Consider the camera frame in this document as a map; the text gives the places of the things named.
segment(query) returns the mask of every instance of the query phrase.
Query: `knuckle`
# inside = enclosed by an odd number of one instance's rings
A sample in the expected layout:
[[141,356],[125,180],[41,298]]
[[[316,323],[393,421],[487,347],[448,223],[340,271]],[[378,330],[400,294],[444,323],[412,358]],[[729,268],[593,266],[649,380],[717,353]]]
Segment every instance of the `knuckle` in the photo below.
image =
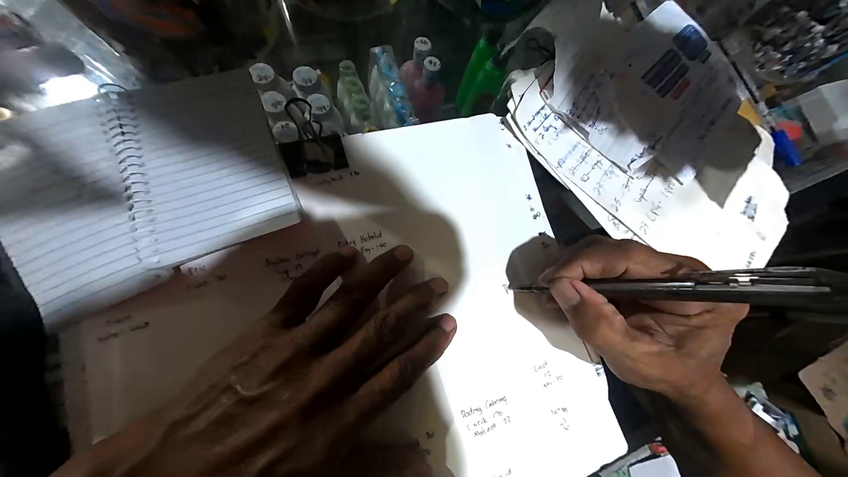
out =
[[377,342],[391,341],[398,333],[398,314],[393,311],[381,311],[371,321],[371,338]]

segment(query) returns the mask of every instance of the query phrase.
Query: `notebook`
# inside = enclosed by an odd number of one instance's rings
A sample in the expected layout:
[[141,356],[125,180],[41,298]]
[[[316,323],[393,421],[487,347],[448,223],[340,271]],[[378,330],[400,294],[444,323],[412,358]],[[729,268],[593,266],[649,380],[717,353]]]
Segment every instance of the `notebook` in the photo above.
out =
[[368,432],[418,441],[436,476],[584,477],[627,450],[603,368],[543,297],[514,295],[559,251],[521,144],[493,115],[343,138],[350,168],[294,180],[299,224],[181,266],[164,287],[60,337],[77,450],[173,396],[291,281],[352,244],[408,244],[381,297],[445,277],[453,343]]
[[299,220],[246,70],[0,123],[0,242],[54,325]]

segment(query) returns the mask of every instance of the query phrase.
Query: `lined paper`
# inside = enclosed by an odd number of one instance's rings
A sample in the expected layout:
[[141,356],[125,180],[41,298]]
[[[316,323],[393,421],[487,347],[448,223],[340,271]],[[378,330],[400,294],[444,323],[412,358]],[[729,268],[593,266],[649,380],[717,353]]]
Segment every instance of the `lined paper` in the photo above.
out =
[[48,322],[168,275],[137,258],[101,112],[89,100],[0,124],[0,239]]
[[22,115],[0,148],[0,240],[48,324],[299,220],[244,70]]
[[128,92],[141,128],[152,265],[208,254],[299,221],[298,202],[244,70]]

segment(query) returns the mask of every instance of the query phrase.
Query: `bottle cap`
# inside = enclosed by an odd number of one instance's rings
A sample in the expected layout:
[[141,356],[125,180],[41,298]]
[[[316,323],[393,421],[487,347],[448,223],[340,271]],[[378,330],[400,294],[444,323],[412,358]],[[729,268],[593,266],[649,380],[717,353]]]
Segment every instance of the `bottle cap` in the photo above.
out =
[[271,128],[278,143],[293,143],[300,139],[298,127],[291,121],[280,121]]
[[262,93],[262,107],[269,113],[279,113],[286,109],[286,97],[276,91]]
[[338,72],[340,76],[355,75],[356,66],[353,61],[345,59],[343,62],[338,64]]
[[424,75],[422,77],[424,83],[428,86],[436,84],[438,82],[438,72],[441,69],[442,62],[435,56],[428,56],[424,60]]
[[295,86],[305,94],[312,94],[318,91],[321,85],[318,84],[318,73],[309,66],[298,66],[292,73],[292,79]]
[[276,73],[270,65],[257,63],[250,67],[250,75],[254,78],[254,83],[258,85],[267,85],[274,81]]
[[312,114],[318,121],[324,121],[332,116],[332,105],[327,96],[312,94],[306,100],[312,105]]
[[420,63],[424,61],[424,58],[430,56],[430,52],[432,51],[432,43],[426,36],[419,36],[416,38],[415,46],[412,50],[412,59],[416,63]]

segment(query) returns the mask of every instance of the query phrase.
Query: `wrist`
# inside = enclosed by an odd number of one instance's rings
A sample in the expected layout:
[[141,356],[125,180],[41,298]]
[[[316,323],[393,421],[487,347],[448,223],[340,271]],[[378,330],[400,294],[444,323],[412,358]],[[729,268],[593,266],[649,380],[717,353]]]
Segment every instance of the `wrist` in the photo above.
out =
[[684,410],[703,409],[711,403],[718,403],[722,395],[733,393],[728,381],[720,373],[706,379],[689,383],[662,394]]

